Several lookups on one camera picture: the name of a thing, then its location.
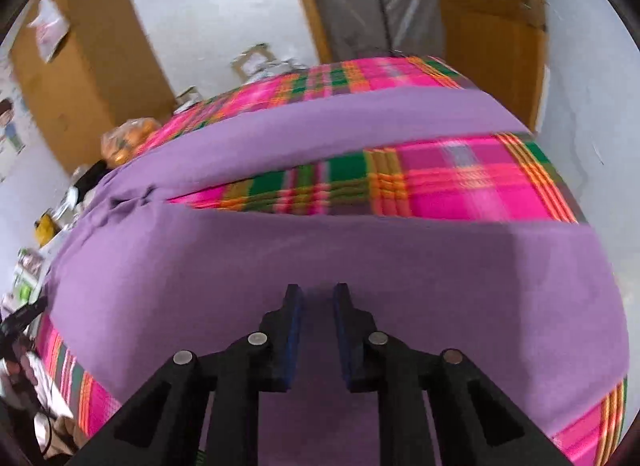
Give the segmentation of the wooden door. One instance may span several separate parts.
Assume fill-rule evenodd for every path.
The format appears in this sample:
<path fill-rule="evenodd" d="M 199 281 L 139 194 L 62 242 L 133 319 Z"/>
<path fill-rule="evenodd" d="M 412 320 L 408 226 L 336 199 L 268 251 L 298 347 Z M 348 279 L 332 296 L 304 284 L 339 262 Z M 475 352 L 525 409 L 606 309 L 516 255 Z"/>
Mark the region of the wooden door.
<path fill-rule="evenodd" d="M 544 0 L 440 0 L 445 60 L 533 130 L 547 60 Z"/>

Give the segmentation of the wooden wardrobe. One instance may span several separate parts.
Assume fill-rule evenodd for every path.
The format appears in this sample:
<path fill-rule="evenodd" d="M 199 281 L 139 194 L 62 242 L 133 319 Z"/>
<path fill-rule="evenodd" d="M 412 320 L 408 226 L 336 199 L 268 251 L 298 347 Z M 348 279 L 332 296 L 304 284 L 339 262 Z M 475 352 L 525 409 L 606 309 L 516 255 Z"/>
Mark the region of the wooden wardrobe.
<path fill-rule="evenodd" d="M 27 108 L 67 173 L 101 157 L 102 134 L 129 119 L 166 121 L 175 94 L 131 0 L 53 0 L 70 31 L 51 62 L 21 25 L 10 48 Z"/>

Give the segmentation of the bag of oranges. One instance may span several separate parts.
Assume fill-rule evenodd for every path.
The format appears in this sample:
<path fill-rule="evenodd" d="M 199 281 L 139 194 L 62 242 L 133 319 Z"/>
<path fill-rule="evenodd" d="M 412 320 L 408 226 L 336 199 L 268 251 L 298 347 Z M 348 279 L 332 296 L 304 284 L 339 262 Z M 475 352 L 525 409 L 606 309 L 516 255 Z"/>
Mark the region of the bag of oranges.
<path fill-rule="evenodd" d="M 101 137 L 101 155 L 111 169 L 122 166 L 134 157 L 136 149 L 160 129 L 153 118 L 130 119 Z"/>

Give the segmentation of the cardboard box with label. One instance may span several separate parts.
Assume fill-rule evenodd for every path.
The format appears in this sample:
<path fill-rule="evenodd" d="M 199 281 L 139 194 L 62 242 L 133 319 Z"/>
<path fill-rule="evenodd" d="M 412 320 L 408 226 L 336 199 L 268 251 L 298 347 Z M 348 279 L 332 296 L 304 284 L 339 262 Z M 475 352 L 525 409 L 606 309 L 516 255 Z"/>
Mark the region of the cardboard box with label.
<path fill-rule="evenodd" d="M 275 60 L 276 56 L 267 43 L 257 43 L 236 56 L 231 62 L 231 69 L 242 82 L 247 82 L 262 69 L 262 66 Z"/>

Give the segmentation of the yellow shopping bag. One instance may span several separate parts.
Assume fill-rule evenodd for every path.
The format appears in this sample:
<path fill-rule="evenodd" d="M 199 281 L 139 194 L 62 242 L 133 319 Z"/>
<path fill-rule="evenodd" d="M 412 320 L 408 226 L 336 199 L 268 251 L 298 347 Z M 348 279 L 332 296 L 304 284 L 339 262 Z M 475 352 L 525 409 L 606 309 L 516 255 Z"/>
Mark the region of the yellow shopping bag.
<path fill-rule="evenodd" d="M 52 217 L 45 212 L 35 223 L 35 239 L 40 248 L 49 244 L 58 233 L 60 233 L 60 227 L 52 219 Z"/>

